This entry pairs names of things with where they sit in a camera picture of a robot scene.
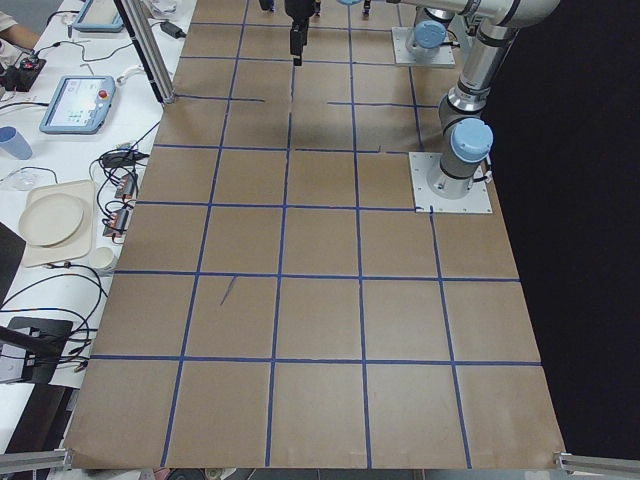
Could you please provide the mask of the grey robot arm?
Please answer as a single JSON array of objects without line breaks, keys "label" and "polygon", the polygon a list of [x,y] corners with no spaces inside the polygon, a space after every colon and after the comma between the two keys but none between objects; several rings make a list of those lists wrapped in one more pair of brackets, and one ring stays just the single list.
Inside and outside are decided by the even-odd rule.
[{"label": "grey robot arm", "polygon": [[413,26],[405,41],[406,50],[418,55],[432,53],[442,46],[459,47],[456,39],[449,39],[449,26],[453,19],[451,11],[417,6]]},{"label": "grey robot arm", "polygon": [[408,204],[409,173],[397,169],[405,153],[431,151],[437,158],[418,188],[458,201],[481,183],[494,134],[482,118],[494,80],[522,28],[536,25],[555,1],[416,1],[415,22],[404,51],[426,58],[444,47],[456,16],[479,15],[481,23],[458,71],[415,73],[409,67],[360,64],[357,45],[347,64],[302,64],[302,51],[317,1],[288,1],[294,57],[294,132],[297,139],[331,147],[339,131],[350,136],[354,179],[362,206]]}]

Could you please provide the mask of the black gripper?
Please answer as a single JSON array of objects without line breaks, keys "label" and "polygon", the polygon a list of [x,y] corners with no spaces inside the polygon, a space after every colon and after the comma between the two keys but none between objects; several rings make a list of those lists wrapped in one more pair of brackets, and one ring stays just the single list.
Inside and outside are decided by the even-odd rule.
[{"label": "black gripper", "polygon": [[295,67],[302,65],[307,45],[309,18],[313,15],[313,0],[285,0],[285,12],[292,19],[289,34],[290,53]]}]

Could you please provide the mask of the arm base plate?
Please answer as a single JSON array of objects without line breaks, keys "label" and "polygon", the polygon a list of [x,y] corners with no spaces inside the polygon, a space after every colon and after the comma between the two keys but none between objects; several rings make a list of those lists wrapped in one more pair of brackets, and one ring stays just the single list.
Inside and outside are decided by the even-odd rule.
[{"label": "arm base plate", "polygon": [[410,152],[414,210],[423,213],[491,214],[485,172],[478,165],[473,176],[454,179],[441,170],[441,154]]},{"label": "arm base plate", "polygon": [[450,69],[455,67],[451,46],[442,44],[435,48],[424,48],[415,42],[412,27],[393,27],[391,38],[397,65]]}]

